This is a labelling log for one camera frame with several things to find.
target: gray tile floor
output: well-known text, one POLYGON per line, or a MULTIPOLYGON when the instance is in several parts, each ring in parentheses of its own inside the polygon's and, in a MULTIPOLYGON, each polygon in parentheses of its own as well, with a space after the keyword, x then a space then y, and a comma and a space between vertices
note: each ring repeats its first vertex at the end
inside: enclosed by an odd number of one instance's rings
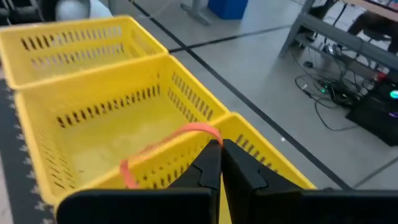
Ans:
MULTIPOLYGON (((166 29, 185 45, 199 44, 248 32, 256 32, 293 23, 301 8, 299 1, 289 0, 250 0, 242 21, 221 21, 209 10, 204 13, 212 20, 211 26, 203 26, 184 13, 179 4, 181 0, 137 0, 145 11, 154 15, 166 29)), ((340 12, 341 5, 336 5, 326 21, 332 23, 340 12)), ((168 49, 180 46, 164 31, 146 18, 127 0, 118 1, 117 14, 129 14, 135 17, 152 35, 159 39, 168 49)), ((361 13, 358 8, 349 8, 337 26, 346 30, 353 19, 361 13)), ((303 71, 290 54, 278 59, 282 44, 289 28, 272 32, 263 32, 238 39, 205 45, 186 51, 174 53, 198 79, 231 111, 241 113, 257 128, 283 155, 289 159, 318 188, 334 187, 338 184, 330 179, 312 161, 315 156, 342 181, 359 189, 397 189, 398 181, 394 174, 398 171, 398 148, 388 147, 377 137, 367 131, 356 128, 344 132, 327 130, 318 119, 313 101, 304 95, 294 83, 295 77, 303 71), (207 63, 220 77, 214 76, 192 55, 197 55, 207 63), (254 103, 271 120, 289 133, 309 152, 305 157, 287 136, 281 135, 269 123, 264 121, 260 112, 253 111, 247 103, 227 88, 222 82, 227 81, 235 87, 244 98, 254 103), (371 178, 362 182, 369 174, 371 178)), ((382 48, 384 43, 377 43, 382 48)), ((297 55, 300 62, 317 58, 319 64, 325 62, 314 52, 304 51, 297 55)), ((327 123, 335 128, 351 126, 344 118, 345 111, 320 108, 327 123)), ((4 198, 3 180, 0 180, 0 223, 10 223, 11 216, 4 198)))

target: orange rubber band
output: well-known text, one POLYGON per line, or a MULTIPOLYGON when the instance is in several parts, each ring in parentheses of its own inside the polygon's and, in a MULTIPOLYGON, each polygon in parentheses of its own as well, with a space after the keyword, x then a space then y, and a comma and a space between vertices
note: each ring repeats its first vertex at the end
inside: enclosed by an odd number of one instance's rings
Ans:
POLYGON ((137 182, 135 181, 136 178, 135 178, 134 174, 130 174, 130 172, 129 172, 129 160, 139 159, 139 156, 142 155, 143 153, 148 153, 148 152, 154 150, 155 148, 171 141, 173 138, 176 138, 177 136, 184 134, 184 133, 188 133, 190 131, 203 131, 203 132, 209 133, 209 134, 213 135, 218 140, 221 147, 223 147, 223 139, 221 138, 220 132, 216 128, 211 127, 210 125, 208 125, 206 123, 188 123, 185 126, 183 126, 182 128, 178 129, 176 132, 172 133, 170 136, 161 140, 160 142, 153 144, 153 145, 149 145, 149 146, 145 147, 145 149, 142 150, 141 152, 139 152, 138 154, 133 155, 127 159, 120 161, 119 171, 120 171, 120 174, 122 175, 122 178, 124 179, 124 183, 126 184, 126 187, 129 189, 138 189, 139 188, 137 182))

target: green led light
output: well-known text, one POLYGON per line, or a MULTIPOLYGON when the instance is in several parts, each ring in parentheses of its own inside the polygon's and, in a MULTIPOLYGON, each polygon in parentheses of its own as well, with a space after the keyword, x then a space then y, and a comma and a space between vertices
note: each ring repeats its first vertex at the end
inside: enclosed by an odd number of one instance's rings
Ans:
POLYGON ((390 92, 390 96, 391 96, 391 98, 393 98, 393 99, 398 99, 398 90, 392 90, 392 91, 390 92))

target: desk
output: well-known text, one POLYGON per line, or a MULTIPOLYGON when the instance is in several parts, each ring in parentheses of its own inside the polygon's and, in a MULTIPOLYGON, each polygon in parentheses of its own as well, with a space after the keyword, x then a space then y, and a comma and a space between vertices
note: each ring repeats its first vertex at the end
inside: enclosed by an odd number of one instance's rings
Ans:
MULTIPOLYGON (((347 0, 347 1, 349 3, 356 4, 357 6, 365 6, 368 7, 369 10, 379 11, 385 15, 393 17, 394 19, 398 19, 398 14, 395 14, 394 12, 391 12, 382 7, 372 5, 371 3, 365 2, 363 0, 347 0)), ((304 45, 310 45, 310 43, 305 40, 303 34, 299 34, 299 29, 302 26, 304 26, 311 30, 314 30, 320 35, 327 37, 328 39, 334 40, 336 43, 341 44, 342 46, 346 47, 349 50, 359 52, 361 55, 363 55, 368 59, 371 59, 374 62, 384 65, 388 68, 393 68, 395 70, 398 70, 398 57, 395 56, 394 54, 389 53, 383 49, 380 49, 379 47, 376 47, 373 44, 363 41, 359 37, 353 36, 344 30, 341 30, 337 27, 333 27, 332 25, 327 24, 326 22, 323 22, 316 17, 309 15, 308 11, 310 10, 314 2, 315 0, 305 1, 301 12, 298 14, 295 22, 293 23, 292 28, 290 29, 290 32, 286 38, 286 41, 282 49, 280 50, 279 53, 280 58, 284 57, 284 55, 289 50, 289 47, 294 42, 300 42, 304 45)), ((316 48, 314 46, 311 46, 311 48, 313 48, 317 52, 323 53, 322 50, 319 48, 316 48)), ((341 61, 345 63, 349 61, 348 69, 355 71, 358 75, 362 75, 364 78, 375 77, 377 74, 377 71, 374 71, 355 60, 351 60, 350 58, 341 61)))
POLYGON ((345 2, 348 2, 349 4, 354 4, 356 6, 362 7, 366 10, 369 10, 371 12, 377 13, 380 16, 384 16, 392 21, 398 22, 398 13, 390 11, 388 9, 384 9, 383 7, 377 6, 375 4, 372 4, 367 1, 363 0, 345 0, 345 2))

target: yellow plastic basket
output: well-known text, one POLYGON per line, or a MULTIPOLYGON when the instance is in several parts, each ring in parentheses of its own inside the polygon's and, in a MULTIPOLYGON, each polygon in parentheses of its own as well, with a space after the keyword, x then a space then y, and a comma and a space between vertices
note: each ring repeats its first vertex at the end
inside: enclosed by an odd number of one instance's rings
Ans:
POLYGON ((16 108, 42 198, 49 204, 181 125, 228 112, 168 55, 25 88, 16 93, 16 108))
MULTIPOLYGON (((315 186, 303 176, 272 144, 255 130, 241 115, 228 113, 210 122, 224 139, 231 139, 264 165, 305 189, 315 186)), ((188 133, 132 161, 130 171, 143 189, 166 188, 195 160, 211 139, 209 134, 188 133)), ((83 189, 125 189, 124 181, 115 168, 98 177, 83 189)), ((221 186, 220 223, 231 223, 226 195, 221 186)))
POLYGON ((128 16, 0 31, 0 54, 7 84, 31 83, 132 58, 167 54, 138 22, 128 16))

